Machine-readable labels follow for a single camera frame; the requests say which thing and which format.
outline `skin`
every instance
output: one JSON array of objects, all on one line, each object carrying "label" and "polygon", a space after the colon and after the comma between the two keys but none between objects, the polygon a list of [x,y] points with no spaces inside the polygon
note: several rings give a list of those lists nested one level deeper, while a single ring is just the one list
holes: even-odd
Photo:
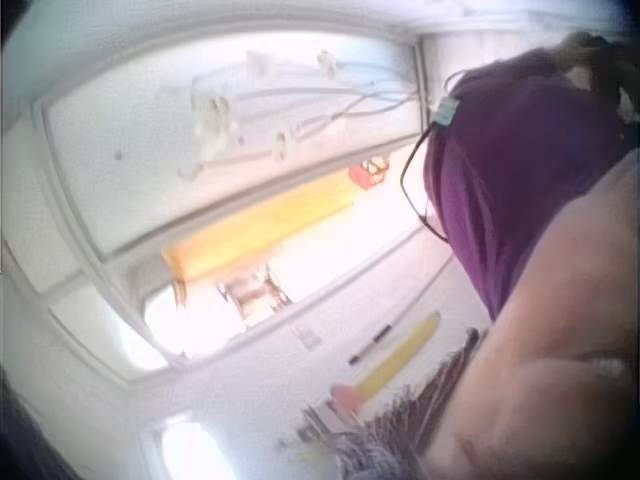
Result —
[{"label": "skin", "polygon": [[[465,442],[480,456],[588,469],[633,424],[638,158],[630,152],[545,231],[444,412],[427,470],[474,478]],[[628,376],[602,375],[592,357],[622,360]]]}]

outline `green tag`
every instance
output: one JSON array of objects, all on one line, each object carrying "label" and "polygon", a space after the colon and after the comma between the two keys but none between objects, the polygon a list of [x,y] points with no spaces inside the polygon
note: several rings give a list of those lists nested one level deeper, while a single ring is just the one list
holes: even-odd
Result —
[{"label": "green tag", "polygon": [[459,104],[460,101],[455,98],[447,96],[442,97],[440,105],[438,105],[438,110],[433,115],[433,121],[438,125],[448,127],[453,120],[453,116],[455,115]]}]

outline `fluorescent light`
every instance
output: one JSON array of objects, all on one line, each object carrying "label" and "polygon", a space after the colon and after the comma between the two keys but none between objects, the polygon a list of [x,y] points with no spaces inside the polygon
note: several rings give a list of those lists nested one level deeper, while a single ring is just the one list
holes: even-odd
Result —
[{"label": "fluorescent light", "polygon": [[214,438],[199,423],[180,423],[162,436],[162,454],[173,480],[236,480]]}]

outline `purple shirt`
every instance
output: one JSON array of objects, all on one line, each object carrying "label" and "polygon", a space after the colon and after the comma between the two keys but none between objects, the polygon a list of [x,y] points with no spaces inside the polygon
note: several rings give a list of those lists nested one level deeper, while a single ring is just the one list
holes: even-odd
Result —
[{"label": "purple shirt", "polygon": [[542,50],[471,71],[450,96],[460,104],[430,135],[425,181],[495,320],[558,210],[621,160],[635,135],[610,103],[556,74]]}]

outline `white frame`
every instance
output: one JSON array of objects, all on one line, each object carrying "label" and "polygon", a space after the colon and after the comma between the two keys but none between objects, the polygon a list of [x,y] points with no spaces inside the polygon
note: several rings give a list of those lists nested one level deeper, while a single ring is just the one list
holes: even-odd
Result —
[{"label": "white frame", "polygon": [[[128,299],[120,291],[118,285],[114,280],[114,271],[126,268],[133,262],[146,258],[152,253],[157,253],[157,250],[161,245],[170,243],[172,239],[177,239],[186,234],[194,232],[201,228],[203,225],[213,223],[225,216],[231,215],[237,211],[254,205],[266,198],[273,195],[277,195],[283,191],[291,189],[297,185],[308,182],[315,178],[321,177],[340,168],[347,167],[357,161],[359,158],[367,158],[373,154],[379,154],[381,151],[393,151],[396,148],[405,146],[417,138],[420,132],[415,134],[404,136],[395,139],[391,142],[379,144],[355,154],[342,155],[332,158],[321,164],[318,164],[312,168],[306,169],[302,172],[293,172],[274,181],[270,181],[262,185],[258,189],[251,189],[249,192],[243,194],[234,195],[220,202],[215,202],[208,207],[193,212],[189,215],[182,217],[181,219],[171,222],[168,225],[150,232],[150,234],[143,235],[137,241],[134,241],[126,248],[117,249],[108,255],[101,255],[101,252],[96,248],[96,245],[92,241],[88,229],[82,221],[79,212],[71,199],[70,192],[64,180],[64,174],[60,169],[60,166],[55,157],[55,151],[52,148],[52,142],[48,137],[47,131],[47,108],[53,105],[58,99],[64,95],[73,91],[79,85],[90,81],[96,76],[102,74],[108,69],[114,68],[117,65],[130,61],[132,58],[142,56],[151,51],[157,51],[163,47],[169,45],[176,45],[178,43],[187,42],[189,40],[196,40],[198,38],[221,36],[225,34],[241,34],[250,33],[256,31],[322,31],[332,33],[345,33],[355,34],[373,39],[386,40],[398,44],[400,46],[406,46],[413,50],[416,69],[415,76],[418,83],[419,91],[422,94],[426,92],[426,72],[423,71],[424,64],[419,52],[419,43],[417,38],[411,36],[411,41],[408,37],[398,34],[392,34],[385,31],[380,31],[375,27],[363,27],[346,24],[344,22],[334,22],[333,19],[326,19],[324,21],[308,21],[300,19],[298,23],[295,23],[295,27],[292,26],[292,19],[287,20],[259,20],[259,21],[246,21],[242,18],[235,18],[235,21],[220,22],[216,26],[203,26],[201,28],[182,29],[178,33],[172,35],[165,35],[160,39],[154,39],[148,42],[143,42],[137,46],[134,46],[122,53],[118,53],[108,58],[106,61],[97,63],[83,72],[75,72],[70,79],[64,83],[54,86],[50,91],[46,92],[41,97],[33,101],[31,105],[31,119],[39,138],[40,146],[42,148],[42,156],[34,161],[34,170],[38,176],[39,183],[43,190],[43,194],[50,207],[53,219],[56,227],[60,231],[60,234],[64,238],[65,242],[71,249],[74,258],[80,266],[78,274],[71,275],[58,284],[54,285],[43,295],[35,294],[38,299],[38,304],[43,310],[44,314],[49,318],[59,333],[65,338],[67,343],[75,344],[74,351],[82,350],[79,341],[75,338],[69,338],[68,332],[62,331],[59,328],[58,322],[52,318],[48,311],[48,305],[51,305],[55,301],[64,298],[66,295],[75,291],[87,283],[93,283],[98,289],[99,293],[105,298],[107,303],[114,309],[114,311],[144,340],[146,340],[152,347],[158,350],[165,359],[169,362],[170,368],[163,369],[157,372],[150,372],[143,378],[125,381],[128,386],[140,386],[147,381],[153,381],[154,378],[163,377],[174,369],[178,370],[191,370],[193,368],[200,368],[204,364],[208,364],[211,361],[215,361],[219,355],[227,355],[233,351],[238,350],[241,347],[248,345],[249,341],[255,341],[257,338],[262,337],[273,328],[279,328],[287,323],[286,319],[291,319],[294,316],[300,314],[302,311],[310,308],[320,299],[326,298],[333,291],[344,286],[346,282],[351,282],[357,277],[368,271],[378,261],[385,258],[391,251],[404,244],[409,238],[411,238],[418,228],[409,232],[408,235],[399,239],[397,242],[392,242],[388,249],[383,250],[380,255],[370,259],[364,265],[356,268],[354,272],[349,272],[344,278],[336,279],[326,289],[316,292],[311,298],[306,299],[303,302],[289,306],[285,311],[280,312],[283,315],[274,315],[276,318],[271,318],[269,322],[265,322],[269,328],[254,328],[254,332],[249,335],[249,338],[242,338],[242,341],[233,342],[234,345],[223,348],[219,354],[214,354],[208,357],[206,361],[189,361],[184,357],[174,355],[168,352],[162,347],[153,337],[150,329],[144,323],[142,316],[133,308],[128,302]],[[421,123],[424,126],[425,116],[422,109],[425,105],[425,98],[421,101]],[[109,372],[109,368],[105,365],[94,368],[108,379],[114,380],[113,374]],[[122,379],[117,378],[117,383],[121,384]]]}]

